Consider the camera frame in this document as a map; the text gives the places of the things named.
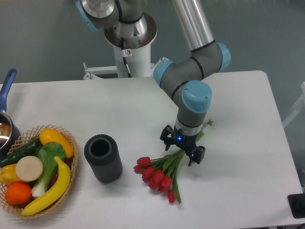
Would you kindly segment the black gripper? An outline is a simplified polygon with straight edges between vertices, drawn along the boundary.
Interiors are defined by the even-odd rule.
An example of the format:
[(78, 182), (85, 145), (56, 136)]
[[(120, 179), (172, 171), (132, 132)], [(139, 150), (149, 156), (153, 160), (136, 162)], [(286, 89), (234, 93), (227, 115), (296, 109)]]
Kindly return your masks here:
[(170, 125), (167, 125), (162, 130), (160, 140), (165, 144), (165, 151), (168, 151), (171, 145), (176, 145), (183, 149), (189, 157), (188, 166), (190, 167), (192, 163), (200, 164), (205, 154), (205, 147), (196, 145), (198, 134), (186, 135), (182, 129), (172, 128)]

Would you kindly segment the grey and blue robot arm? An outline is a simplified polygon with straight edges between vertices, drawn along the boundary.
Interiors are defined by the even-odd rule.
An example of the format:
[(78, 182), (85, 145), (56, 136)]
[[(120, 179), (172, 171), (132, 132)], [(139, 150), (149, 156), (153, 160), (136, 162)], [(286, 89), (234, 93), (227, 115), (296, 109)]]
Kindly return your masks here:
[(174, 126), (160, 136), (166, 148), (176, 145), (190, 159), (201, 163), (205, 148), (196, 139), (211, 105), (212, 90), (203, 79), (229, 65), (231, 54), (216, 42), (198, 0), (174, 0), (191, 56), (181, 63), (161, 58), (151, 63), (151, 43), (157, 35), (154, 19), (143, 11), (141, 0), (79, 0), (76, 7), (90, 30), (104, 30), (113, 47), (120, 78), (152, 76), (177, 105)]

